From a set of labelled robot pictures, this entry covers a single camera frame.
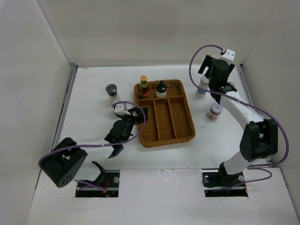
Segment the table top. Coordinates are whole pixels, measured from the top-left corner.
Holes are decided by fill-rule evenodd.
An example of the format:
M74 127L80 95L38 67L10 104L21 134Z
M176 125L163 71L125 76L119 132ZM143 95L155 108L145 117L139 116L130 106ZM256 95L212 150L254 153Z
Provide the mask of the table top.
M201 77L198 68L193 67L196 82ZM110 108L106 85L116 84L122 100L134 101L133 87L141 75L147 75L149 81L182 81L196 137L187 143L149 149L135 139L125 144L117 157L97 159L107 170L121 169L118 198L74 198L75 181L57 188L41 172L28 225L299 224L278 168L270 168L271 179L248 184L248 198L205 197L199 168L218 168L232 157L239 151L243 131L227 110L215 122L206 117L214 100L209 95L204 99L196 97L187 65L79 68L61 139L72 137L83 142L103 139L118 119ZM236 69L229 81L245 98ZM267 176L262 171L248 170L244 175L246 180Z

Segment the purple cable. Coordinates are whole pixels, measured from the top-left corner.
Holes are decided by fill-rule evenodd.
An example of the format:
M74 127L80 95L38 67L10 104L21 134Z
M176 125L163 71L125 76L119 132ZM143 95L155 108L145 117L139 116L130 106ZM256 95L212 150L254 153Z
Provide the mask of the purple cable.
M194 85L196 88L198 88L198 89L200 89L200 90L202 90L202 91L208 92L208 93L210 93L210 94L216 94L216 95L221 95L221 96L230 98L230 99L232 99L232 100L234 100L234 101L239 102L239 103L242 104L242 105L251 107L251 108L253 108L253 109L256 109L256 110L261 111L262 113L266 114L267 116L269 116L271 119L273 119L273 120L277 123L277 125L278 125L279 129L281 130L281 132L282 132L282 134L283 134L283 137L284 137L284 139L285 139L285 146L286 146L286 148L285 148L285 155L284 155L283 158L282 158L281 160L279 160L278 162L275 162L275 163L267 163L267 164L251 165L251 166L249 166L249 167L247 168L247 169L249 169L249 170L250 170L250 169L251 169L251 170L257 169L257 170L266 171L266 172L268 172L268 173L270 174L269 177L265 177L265 178L261 178L261 179L256 179L256 180L244 181L244 182L241 182L241 183L239 183L239 184L233 185L233 186L231 186L231 187L225 187L225 188L222 188L222 189L218 189L218 190L216 190L216 191L223 191L223 190L231 189L231 188L233 188L233 187L237 187L237 186L240 186L240 185L243 185L243 184L246 184L246 183L251 183L251 182L256 182L256 181L261 181L261 180L269 179L269 178L272 177L272 173L271 173L270 171L268 171L268 170L266 170L266 169L262 169L262 168L260 168L260 167L261 167L261 166L273 166L273 165L277 165L277 164L280 164L280 163L282 163L282 162L284 162L284 161L286 160L286 158L287 158L287 156L288 156L288 154L289 154L289 149L290 149L290 144L289 144L289 140L288 140L288 138L287 138L287 134L286 134L286 132L285 132L283 126L280 124L280 122L279 122L272 114L270 114L269 112L265 111L264 109L261 109L261 108L259 108L259 107L257 107L257 106L253 106L253 105L248 104L248 103L245 103L245 102L241 102L241 101L239 101L237 98L231 97L231 96L229 96L229 95L227 95L227 94L223 94L223 93L219 93L219 92L216 92L216 91L211 91L211 90L203 89L203 88L199 87L199 86L194 82L194 80L193 80L193 78L192 78L192 71L191 71L193 61L194 61L196 55L197 55L203 48L206 48L206 47L215 47L215 48L220 49L221 51L224 51L224 49L223 49L222 47L218 46L218 45L204 45L204 46L202 46L201 48L199 48L199 49L195 52L195 54L193 55L193 57L192 57L192 59L191 59L191 62L190 62L190 64L189 64L189 67L188 67L189 78L190 78L191 82L193 83L193 85Z
M99 147L105 147L105 146L114 146L114 145L119 145L119 144L125 144L125 143L128 143L129 141L131 141L131 140L135 139L136 137L138 137L138 136L141 134L141 132L144 130L145 126L146 126L146 115L145 115L143 109L142 109L140 106L138 106L137 104L135 104L135 103L133 103L133 102L128 102L128 101L119 101L119 102L117 102L117 103L112 104L112 107L114 107L116 104L121 104L121 103L126 103L126 104L134 105L135 107L137 107L137 108L138 108L139 110L141 110L141 112L142 112L142 116L144 117L144 123L143 123L142 129L141 129L135 136L133 136L132 138L128 139L127 141L119 142L119 143L111 143L111 144L105 144L105 145L101 145L101 144L82 144L82 145L72 145L72 146L68 146L68 147L65 147L65 148L57 149L57 150L51 151L51 152L49 152L48 154L46 154L46 155L44 155L43 157L41 157L41 159L38 161L39 167L42 168L41 164L42 164L42 161L43 161L45 158L48 158L49 156L51 156L51 155L53 155L53 154L55 154L55 153L57 153L57 152L60 152L60 151L64 151L64 150L68 150L68 149L73 149L73 148L78 148L78 147L79 147L79 148L80 148L80 147L82 147L82 148L84 148L84 147L85 147L85 148L99 148ZM79 182L87 185L87 186L84 186L84 187L82 187L82 188L80 188L80 189L87 188L87 187L89 186L89 187L97 188L97 189L99 189L99 190L104 190L104 191L106 191L106 189L105 189L104 187L95 186L95 185L92 185L92 184L90 184L90 183L87 183L87 182L85 182L85 181L83 181L83 180L79 180Z
M199 88L199 89L202 90L202 91L205 91L205 92L208 92L208 93L211 93L211 94L216 94L216 95L225 96L225 97L227 97L227 98L230 98L230 99L232 99L232 100L234 100L234 101L239 102L239 103L242 104L242 105L246 105L246 106L248 106L248 107L251 107L251 108L253 108L253 109L256 109L256 110L258 110L258 111L261 111L262 113L266 114L267 116L269 116L271 119L273 119L273 120L277 123L277 125L278 125L279 129L281 130L281 132L282 132L282 134L283 134L283 137L284 137L284 139L285 139L285 145L286 145L285 155L284 155L283 158L282 158L281 160L279 160L278 162L275 162L275 163L267 163L267 164L251 165L250 167L271 166L271 165L277 165L277 164L280 164L280 163L284 162L284 161L286 160L288 154L289 154L290 144L289 144L289 140L288 140L288 138L287 138L287 134L286 134L286 132L285 132L283 126L280 124L280 122L279 122L273 115L271 115L269 112L265 111L264 109L261 109L261 108L259 108L259 107L257 107L257 106L253 106L253 105L248 104L248 103L246 103L246 102L241 102L241 101L239 101L237 98L231 97L231 96L229 96L229 95L227 95L227 94L223 94L223 93L219 93L219 92L216 92L216 91L211 91L211 90L203 89L203 88L199 87L199 86L194 82L194 80L193 80L193 78L192 78L192 72L191 72L193 61L194 61L196 55L197 55L203 48L206 48L206 47L215 47L215 48L220 49L221 51L224 51L223 48L221 48L220 46L217 46L217 45L204 45L204 46L202 46L201 48L199 48L199 49L195 52L195 54L193 55L193 57L192 57L192 59L191 59L191 62L190 62L190 64L189 64L189 68L188 68L189 78L191 79L191 82L193 83L193 85L194 85L195 87Z

